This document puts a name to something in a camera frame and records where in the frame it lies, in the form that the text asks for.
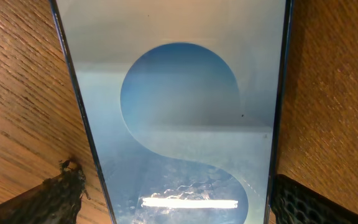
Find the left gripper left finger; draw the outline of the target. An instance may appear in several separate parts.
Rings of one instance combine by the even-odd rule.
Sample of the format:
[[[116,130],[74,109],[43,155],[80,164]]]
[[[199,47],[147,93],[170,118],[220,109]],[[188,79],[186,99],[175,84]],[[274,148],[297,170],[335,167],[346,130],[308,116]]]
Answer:
[[[86,176],[76,159],[60,163],[60,175],[0,204],[0,224],[76,224]]]

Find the blue Galaxy smartphone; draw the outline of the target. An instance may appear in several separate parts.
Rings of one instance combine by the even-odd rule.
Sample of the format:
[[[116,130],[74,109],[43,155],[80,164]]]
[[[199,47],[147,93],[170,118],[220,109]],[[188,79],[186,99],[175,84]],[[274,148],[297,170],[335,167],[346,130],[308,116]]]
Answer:
[[[59,0],[113,223],[267,223],[293,2]]]

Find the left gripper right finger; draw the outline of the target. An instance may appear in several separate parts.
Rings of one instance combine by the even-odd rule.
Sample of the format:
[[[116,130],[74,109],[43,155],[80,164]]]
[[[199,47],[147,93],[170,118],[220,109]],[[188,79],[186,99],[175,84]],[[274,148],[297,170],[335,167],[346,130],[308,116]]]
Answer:
[[[278,224],[358,224],[358,214],[283,174],[275,176],[271,209]]]

